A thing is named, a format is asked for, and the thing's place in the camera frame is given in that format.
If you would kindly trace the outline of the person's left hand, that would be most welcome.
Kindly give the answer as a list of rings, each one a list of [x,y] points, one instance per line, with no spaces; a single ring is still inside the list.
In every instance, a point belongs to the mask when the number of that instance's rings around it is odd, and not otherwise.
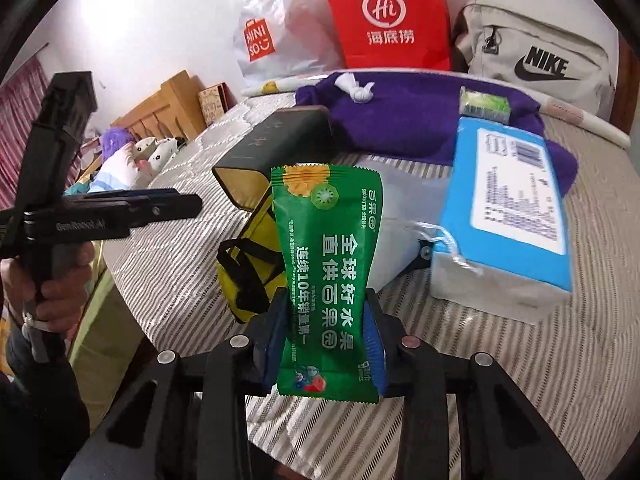
[[[3,292],[16,326],[23,325],[23,307],[36,298],[36,292],[41,292],[43,296],[43,302],[36,309],[36,318],[48,330],[66,335],[77,325],[88,300],[86,286],[92,278],[93,244],[79,246],[74,255],[76,262],[67,271],[55,280],[44,282],[40,287],[34,284],[30,274],[16,259],[1,261]]]

